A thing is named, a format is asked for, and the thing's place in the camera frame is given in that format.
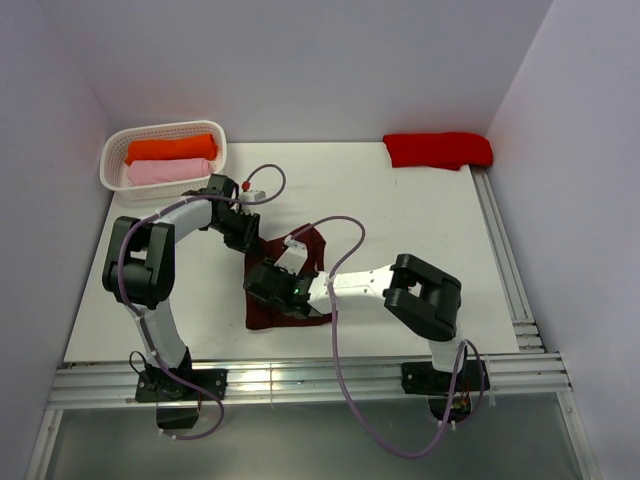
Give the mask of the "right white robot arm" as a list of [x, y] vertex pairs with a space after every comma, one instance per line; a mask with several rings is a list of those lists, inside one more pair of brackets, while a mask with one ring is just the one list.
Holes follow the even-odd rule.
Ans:
[[385, 308], [431, 351], [435, 383], [452, 390], [468, 374], [457, 327], [462, 284], [411, 254], [391, 265], [351, 272], [293, 272], [264, 260], [246, 274], [244, 290], [263, 306], [297, 321], [346, 311]]

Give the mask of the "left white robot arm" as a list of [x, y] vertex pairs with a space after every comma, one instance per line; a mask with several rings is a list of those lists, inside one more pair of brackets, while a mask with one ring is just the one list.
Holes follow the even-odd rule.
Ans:
[[251, 211], [266, 194], [213, 174], [205, 187], [185, 192], [149, 217], [117, 218], [102, 273], [104, 289], [135, 320], [145, 348], [141, 382], [167, 400], [183, 399], [195, 386], [188, 347], [180, 337], [169, 296], [175, 284], [176, 245], [212, 229], [241, 253], [260, 251], [260, 216]]

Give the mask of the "dark red t-shirt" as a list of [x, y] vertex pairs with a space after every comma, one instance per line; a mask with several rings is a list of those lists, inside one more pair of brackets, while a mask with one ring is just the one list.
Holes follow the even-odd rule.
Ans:
[[[298, 235], [296, 239], [306, 246], [308, 253], [302, 272], [324, 271], [326, 241], [320, 232], [312, 228]], [[255, 266], [266, 258], [277, 260], [285, 250], [284, 240], [285, 237], [275, 238], [269, 241], [261, 239], [260, 243], [263, 254], [254, 255], [247, 253], [244, 256], [244, 276], [247, 276]], [[306, 319], [296, 319], [283, 314], [275, 307], [267, 306], [255, 300], [248, 293], [245, 294], [245, 310], [245, 327], [253, 331], [273, 328], [315, 327], [331, 322], [330, 314]]]

